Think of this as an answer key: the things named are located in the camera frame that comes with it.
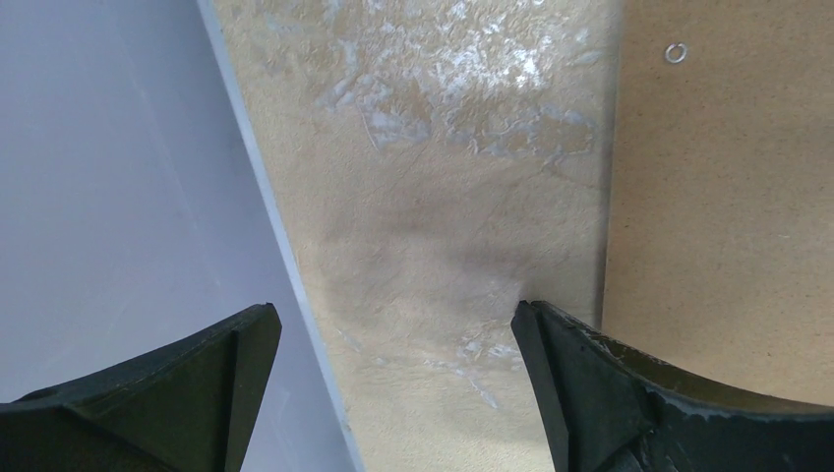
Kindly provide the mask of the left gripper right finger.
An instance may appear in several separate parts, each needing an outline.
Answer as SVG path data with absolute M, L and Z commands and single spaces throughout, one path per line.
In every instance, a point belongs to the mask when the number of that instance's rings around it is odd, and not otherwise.
M 558 471 L 829 471 L 833 410 L 718 383 L 542 301 L 511 321 Z

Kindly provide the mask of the brown frame backing board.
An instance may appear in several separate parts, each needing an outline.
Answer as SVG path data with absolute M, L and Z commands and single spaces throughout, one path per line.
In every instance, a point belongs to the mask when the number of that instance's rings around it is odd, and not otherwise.
M 833 5 L 628 1 L 602 325 L 833 401 Z

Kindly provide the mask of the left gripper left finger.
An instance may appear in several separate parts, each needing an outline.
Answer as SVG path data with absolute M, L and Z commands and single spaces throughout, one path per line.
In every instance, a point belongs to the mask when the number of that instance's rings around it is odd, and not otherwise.
M 281 334 L 271 304 L 1 407 L 5 471 L 238 471 Z

